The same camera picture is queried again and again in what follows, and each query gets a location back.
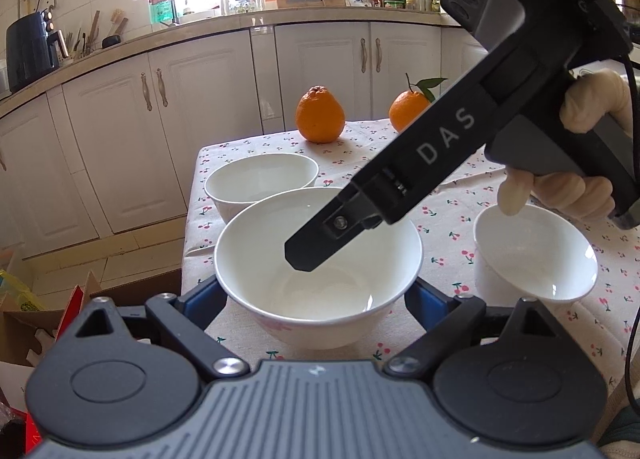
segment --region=cherry print tablecloth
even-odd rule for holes
[[[182,264],[183,292],[214,272],[213,249],[224,226],[204,192],[207,176],[225,163],[268,152],[303,153],[320,166],[317,186],[344,186],[376,152],[396,135],[388,120],[351,122],[341,138],[328,145],[306,142],[298,132],[265,135],[203,148],[197,158]],[[466,161],[409,213],[424,244],[420,277],[447,295],[474,292],[472,224],[495,203],[504,169],[484,159],[482,151]],[[620,232],[607,221],[575,225],[597,254],[600,273],[594,291],[557,318],[591,356],[610,392],[623,374],[630,325],[640,303],[640,233]],[[264,332],[251,315],[229,300],[207,334],[247,359],[371,359],[383,361],[423,329],[398,301],[373,333],[353,346],[333,351],[305,351],[287,346]]]

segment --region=gloved hand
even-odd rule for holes
[[[632,135],[631,93],[628,84],[612,70],[580,77],[564,96],[560,119],[576,134],[591,130],[604,114],[611,114],[625,133]],[[533,194],[546,207],[574,219],[607,217],[615,203],[613,187],[605,177],[585,177],[570,172],[534,176],[507,167],[507,179],[498,189],[498,206],[505,215],[515,215]]]

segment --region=white bowl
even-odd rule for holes
[[[549,210],[527,204],[513,217],[491,206],[474,222],[476,289],[488,305],[513,306],[532,296],[571,304],[588,295],[598,276],[589,241]]]
[[[354,343],[388,314],[422,265],[409,219],[366,230],[311,273],[294,270],[284,243],[340,188],[302,188],[250,206],[222,231],[214,252],[226,293],[284,343],[335,349]]]
[[[313,186],[318,171],[318,163],[305,155],[253,155],[218,168],[207,178],[204,189],[222,220],[229,222],[257,201]]]

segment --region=kitchen countertop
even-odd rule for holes
[[[305,7],[273,9],[255,13],[220,16],[169,27],[145,36],[101,49],[68,66],[64,66],[0,102],[0,118],[53,87],[107,66],[154,49],[204,36],[257,26],[305,22],[398,22],[444,27],[460,25],[448,15],[434,12],[411,12],[372,7]]]

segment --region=kitchen cabinet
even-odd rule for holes
[[[203,146],[262,135],[249,32],[201,38],[148,56],[149,81],[188,203]]]
[[[315,86],[335,96],[348,121],[371,119],[368,23],[281,25],[275,34],[287,130],[295,130],[298,102]]]
[[[448,80],[440,85],[440,92],[449,89],[460,76],[475,67],[485,56],[486,49],[464,29],[443,29],[440,74]]]
[[[97,233],[58,142],[46,95],[0,119],[2,245],[24,256],[63,248]]]
[[[114,233],[183,215],[148,55],[63,85],[69,118]]]
[[[389,107],[412,84],[440,76],[440,28],[371,23],[373,119],[388,118]],[[438,97],[439,89],[432,89]]]

